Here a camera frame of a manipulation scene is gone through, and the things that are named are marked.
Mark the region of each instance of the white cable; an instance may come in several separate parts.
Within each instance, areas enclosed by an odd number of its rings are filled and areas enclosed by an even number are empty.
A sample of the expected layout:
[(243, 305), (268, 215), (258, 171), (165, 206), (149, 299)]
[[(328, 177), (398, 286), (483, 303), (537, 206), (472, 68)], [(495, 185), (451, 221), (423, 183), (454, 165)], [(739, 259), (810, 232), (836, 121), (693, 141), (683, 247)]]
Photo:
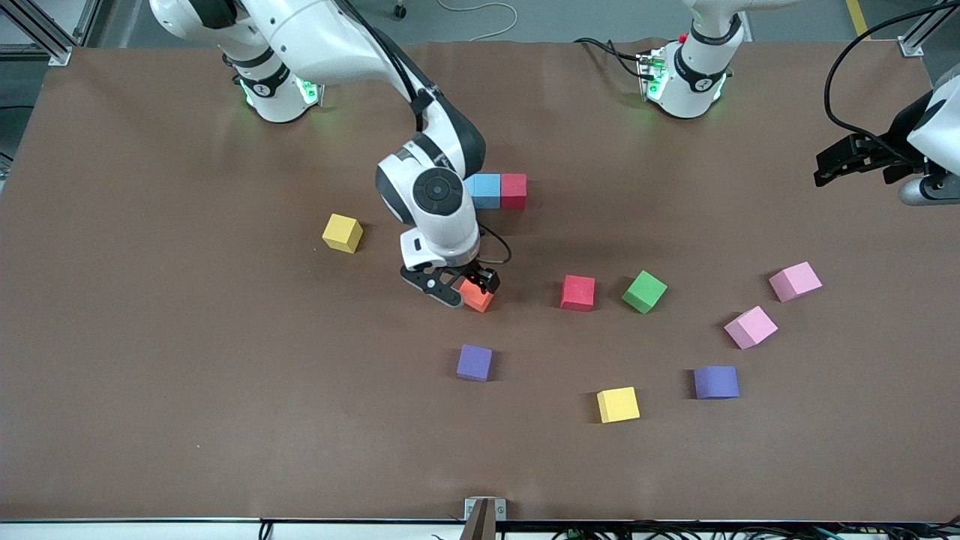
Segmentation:
[(490, 6), (501, 6), (501, 7), (507, 8), (511, 12), (514, 12), (514, 22), (510, 23), (510, 26), (508, 26), (507, 28), (504, 28), (503, 30), (498, 30), (496, 32), (491, 32), (489, 34), (483, 34), (482, 36), (477, 36), (473, 39), (468, 39), (468, 41), (477, 41), (479, 39), (486, 39), (487, 37), (494, 37), (494, 36), (499, 36), (501, 34), (506, 34), (516, 26), (516, 21), (519, 19), (519, 16), (516, 14), (516, 8), (514, 8), (510, 4), (504, 4), (503, 2), (488, 2), (486, 4), (481, 4), (479, 6), (473, 6), (472, 8), (451, 8), (447, 4), (445, 4), (443, 0), (437, 0), (437, 3), (440, 4), (441, 8), (444, 8), (449, 12), (475, 12), (477, 10), (482, 10)]

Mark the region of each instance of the blue cube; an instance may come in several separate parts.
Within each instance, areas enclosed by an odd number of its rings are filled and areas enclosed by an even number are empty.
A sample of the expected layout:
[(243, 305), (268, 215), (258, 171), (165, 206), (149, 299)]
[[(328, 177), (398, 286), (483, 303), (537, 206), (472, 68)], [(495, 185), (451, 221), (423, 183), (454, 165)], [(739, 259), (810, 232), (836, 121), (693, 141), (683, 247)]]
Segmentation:
[(733, 366), (707, 366), (693, 372), (698, 400), (727, 400), (740, 397)]
[(476, 209), (500, 208), (500, 175), (477, 173), (467, 179), (467, 191)]
[(464, 345), (460, 351), (460, 363), (457, 364), (457, 377), (486, 381), (490, 377), (492, 360), (492, 350), (476, 345)]

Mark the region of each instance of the yellow cube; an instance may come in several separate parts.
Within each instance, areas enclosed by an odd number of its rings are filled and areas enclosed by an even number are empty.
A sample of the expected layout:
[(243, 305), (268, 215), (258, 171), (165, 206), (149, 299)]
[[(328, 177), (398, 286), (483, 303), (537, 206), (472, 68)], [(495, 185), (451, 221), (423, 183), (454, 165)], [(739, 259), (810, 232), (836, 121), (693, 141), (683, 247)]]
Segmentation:
[(363, 236), (360, 222), (337, 213), (330, 216), (330, 221), (326, 223), (326, 230), (324, 230), (326, 245), (347, 253), (356, 253), (360, 236)]
[(600, 420), (604, 424), (640, 417), (640, 408), (636, 406), (636, 392), (632, 386), (604, 390), (597, 394), (597, 401), (600, 403)]

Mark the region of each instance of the orange cube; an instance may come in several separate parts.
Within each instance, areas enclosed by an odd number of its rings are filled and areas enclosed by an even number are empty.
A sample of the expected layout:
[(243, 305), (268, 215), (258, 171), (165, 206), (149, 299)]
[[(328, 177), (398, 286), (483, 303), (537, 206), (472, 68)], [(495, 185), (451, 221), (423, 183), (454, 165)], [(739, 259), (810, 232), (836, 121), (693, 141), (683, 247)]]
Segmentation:
[(464, 297), (464, 304), (483, 313), (493, 301), (493, 293), (482, 292), (480, 287), (464, 280), (460, 285), (460, 295)]

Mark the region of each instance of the brown table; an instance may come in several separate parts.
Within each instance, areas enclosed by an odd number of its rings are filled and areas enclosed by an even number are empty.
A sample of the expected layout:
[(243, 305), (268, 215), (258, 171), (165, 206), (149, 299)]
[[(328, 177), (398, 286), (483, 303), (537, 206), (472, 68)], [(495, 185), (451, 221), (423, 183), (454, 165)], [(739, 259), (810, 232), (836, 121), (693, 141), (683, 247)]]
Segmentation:
[[(486, 170), (531, 179), (529, 209), (481, 213), (516, 252), (486, 314), (397, 274), (372, 181), (413, 130), (392, 89), (270, 125), (214, 50), (76, 51), (0, 197), (0, 513), (441, 517), (496, 494), (522, 519), (950, 517), (960, 209), (878, 174), (814, 188), (841, 46), (744, 45), (692, 121), (580, 45), (412, 47)], [(928, 88), (865, 43), (837, 112), (882, 131)], [(356, 255), (321, 241), (334, 211), (364, 224)], [(778, 303), (766, 279), (803, 260), (824, 288)], [(618, 300), (642, 269), (670, 285), (648, 315)], [(566, 274), (597, 279), (594, 312), (558, 308)], [(739, 351), (722, 326), (757, 305), (780, 331)], [(454, 377), (463, 343), (496, 350), (494, 381)], [(706, 364), (743, 397), (690, 399)], [(598, 424), (595, 392), (626, 385), (642, 418)]]

